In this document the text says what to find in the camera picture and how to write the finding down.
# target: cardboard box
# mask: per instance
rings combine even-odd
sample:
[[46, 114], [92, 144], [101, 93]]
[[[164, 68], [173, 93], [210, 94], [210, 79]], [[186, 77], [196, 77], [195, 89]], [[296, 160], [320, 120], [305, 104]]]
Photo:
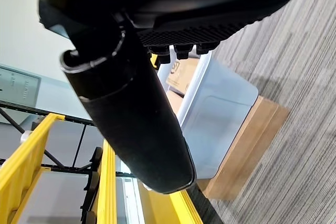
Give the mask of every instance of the cardboard box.
[[174, 93], [171, 90], [168, 90], [166, 95], [167, 95], [167, 98], [169, 100], [169, 103], [170, 103], [174, 113], [177, 114], [178, 110], [181, 107], [183, 98], [180, 97], [178, 94]]
[[167, 78], [166, 83], [185, 94], [196, 70], [198, 58], [177, 60]]

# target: wooden board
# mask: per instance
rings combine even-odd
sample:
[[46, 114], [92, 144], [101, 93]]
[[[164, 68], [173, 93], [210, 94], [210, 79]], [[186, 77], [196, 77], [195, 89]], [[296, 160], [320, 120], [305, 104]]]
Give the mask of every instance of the wooden board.
[[210, 199], [235, 199], [257, 166], [289, 111], [263, 97], [251, 108], [214, 178], [200, 180]]

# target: gray striped carpet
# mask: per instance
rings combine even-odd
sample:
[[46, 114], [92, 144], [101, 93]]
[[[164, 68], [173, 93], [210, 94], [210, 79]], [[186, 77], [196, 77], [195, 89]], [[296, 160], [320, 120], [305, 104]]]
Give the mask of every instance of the gray striped carpet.
[[191, 190], [205, 223], [336, 223], [336, 0], [292, 0], [215, 58], [290, 109], [234, 201]]

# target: metal cabinet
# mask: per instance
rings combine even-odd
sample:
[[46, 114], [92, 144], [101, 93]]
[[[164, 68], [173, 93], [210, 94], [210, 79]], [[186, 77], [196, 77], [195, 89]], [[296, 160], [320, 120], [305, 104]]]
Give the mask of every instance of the metal cabinet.
[[[0, 67], [0, 100], [35, 107], [40, 78], [12, 69]], [[6, 110], [17, 122], [22, 123], [27, 113]], [[2, 116], [0, 122], [8, 123]]]

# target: carpet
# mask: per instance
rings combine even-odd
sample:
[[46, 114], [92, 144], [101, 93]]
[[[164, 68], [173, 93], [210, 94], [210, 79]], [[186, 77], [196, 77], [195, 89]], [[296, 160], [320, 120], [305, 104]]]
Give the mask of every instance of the carpet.
[[214, 50], [290, 115], [235, 200], [189, 190], [205, 224], [336, 223], [335, 53], [336, 0], [292, 0]]

